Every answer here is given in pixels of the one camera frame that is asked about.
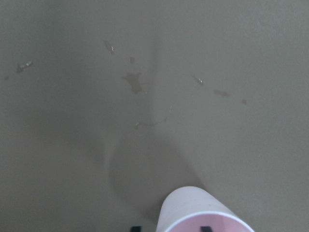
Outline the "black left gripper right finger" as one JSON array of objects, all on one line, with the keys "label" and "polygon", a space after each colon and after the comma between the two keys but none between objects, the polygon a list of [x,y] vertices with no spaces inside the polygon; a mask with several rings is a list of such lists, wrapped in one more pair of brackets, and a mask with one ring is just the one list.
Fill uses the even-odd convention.
[{"label": "black left gripper right finger", "polygon": [[201,232],[212,232],[212,228],[210,226],[201,226],[200,231]]}]

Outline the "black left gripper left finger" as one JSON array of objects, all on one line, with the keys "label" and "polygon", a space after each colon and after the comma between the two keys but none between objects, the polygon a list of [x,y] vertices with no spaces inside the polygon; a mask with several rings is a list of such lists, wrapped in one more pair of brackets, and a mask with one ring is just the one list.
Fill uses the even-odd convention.
[{"label": "black left gripper left finger", "polygon": [[141,232],[141,226],[132,226],[130,232]]}]

